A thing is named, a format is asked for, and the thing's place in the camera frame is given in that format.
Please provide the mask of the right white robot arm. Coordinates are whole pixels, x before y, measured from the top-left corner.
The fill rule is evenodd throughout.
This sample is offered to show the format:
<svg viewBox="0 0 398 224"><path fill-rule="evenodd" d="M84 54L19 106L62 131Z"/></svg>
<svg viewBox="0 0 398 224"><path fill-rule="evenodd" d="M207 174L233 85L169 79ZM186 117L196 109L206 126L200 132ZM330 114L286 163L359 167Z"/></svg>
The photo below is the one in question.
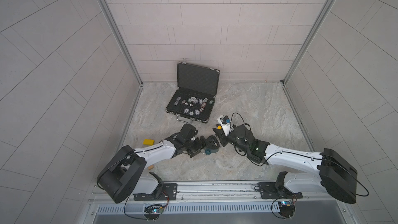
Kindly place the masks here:
<svg viewBox="0 0 398 224"><path fill-rule="evenodd" d="M358 171L333 149L305 152L283 148L256 139L246 125L218 124L213 131L222 146L232 144L239 155L256 166L284 166L298 170L299 173L281 172L278 175L275 187L280 198L301 192L318 192L354 204L359 197Z"/></svg>

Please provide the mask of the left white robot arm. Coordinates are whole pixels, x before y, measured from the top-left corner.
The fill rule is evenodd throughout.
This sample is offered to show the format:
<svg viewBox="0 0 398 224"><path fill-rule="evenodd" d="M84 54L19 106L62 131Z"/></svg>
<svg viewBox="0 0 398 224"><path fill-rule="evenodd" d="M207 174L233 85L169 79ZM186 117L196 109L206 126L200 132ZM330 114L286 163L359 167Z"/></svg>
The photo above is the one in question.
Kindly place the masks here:
<svg viewBox="0 0 398 224"><path fill-rule="evenodd" d="M178 133L152 146L133 149L123 146L97 176L97 186L106 191L115 203L135 195L140 200L158 200L164 196L164 181L149 167L181 154L191 158L212 145L205 137L196 137L198 131L184 124Z"/></svg>

